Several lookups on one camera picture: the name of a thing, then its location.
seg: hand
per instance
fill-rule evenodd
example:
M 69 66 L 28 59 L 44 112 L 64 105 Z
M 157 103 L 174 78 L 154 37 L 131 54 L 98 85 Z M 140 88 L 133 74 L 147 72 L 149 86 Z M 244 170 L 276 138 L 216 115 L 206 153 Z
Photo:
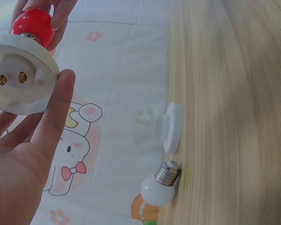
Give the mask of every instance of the hand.
M 0 225 L 29 225 L 37 211 L 66 122 L 75 74 L 60 73 L 46 111 L 0 138 Z M 0 113 L 0 137 L 16 115 Z
M 54 13 L 51 19 L 51 28 L 55 30 L 55 33 L 51 43 L 47 47 L 48 51 L 52 51 L 61 41 L 67 27 L 67 18 L 76 3 L 77 0 L 18 0 L 13 12 L 11 26 L 23 11 L 40 8 L 43 11 L 50 12 L 51 5 L 53 5 Z

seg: wooden table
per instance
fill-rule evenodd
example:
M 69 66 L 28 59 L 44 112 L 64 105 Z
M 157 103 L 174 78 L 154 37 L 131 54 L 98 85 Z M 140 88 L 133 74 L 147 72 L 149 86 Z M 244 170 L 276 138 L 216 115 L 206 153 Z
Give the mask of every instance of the wooden table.
M 281 225 L 281 0 L 172 0 L 168 102 L 184 110 L 158 225 Z

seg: cartoon rabbit print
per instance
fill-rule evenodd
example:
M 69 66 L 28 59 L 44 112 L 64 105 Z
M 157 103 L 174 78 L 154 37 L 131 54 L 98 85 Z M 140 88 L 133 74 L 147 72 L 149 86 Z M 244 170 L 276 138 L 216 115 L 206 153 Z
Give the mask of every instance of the cartoon rabbit print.
M 71 103 L 44 191 L 51 195 L 65 195 L 71 188 L 73 177 L 87 173 L 83 160 L 91 149 L 86 135 L 91 123 L 102 114 L 102 109 L 95 104 Z

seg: pink bow tie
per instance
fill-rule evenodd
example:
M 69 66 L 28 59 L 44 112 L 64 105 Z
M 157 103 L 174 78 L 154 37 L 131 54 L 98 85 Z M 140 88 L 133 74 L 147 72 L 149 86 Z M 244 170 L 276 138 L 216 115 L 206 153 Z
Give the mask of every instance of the pink bow tie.
M 61 176 L 65 181 L 69 180 L 74 173 L 86 173 L 85 164 L 83 162 L 78 162 L 76 166 L 71 169 L 66 166 L 61 168 Z

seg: light bulb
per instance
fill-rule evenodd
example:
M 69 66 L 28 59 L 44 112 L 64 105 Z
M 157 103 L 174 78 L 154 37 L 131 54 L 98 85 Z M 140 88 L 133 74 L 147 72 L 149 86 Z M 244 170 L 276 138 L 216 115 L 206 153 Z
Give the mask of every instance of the light bulb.
M 162 206 L 169 203 L 175 195 L 174 183 L 180 174 L 174 161 L 162 163 L 157 173 L 149 175 L 141 184 L 140 194 L 146 203 Z

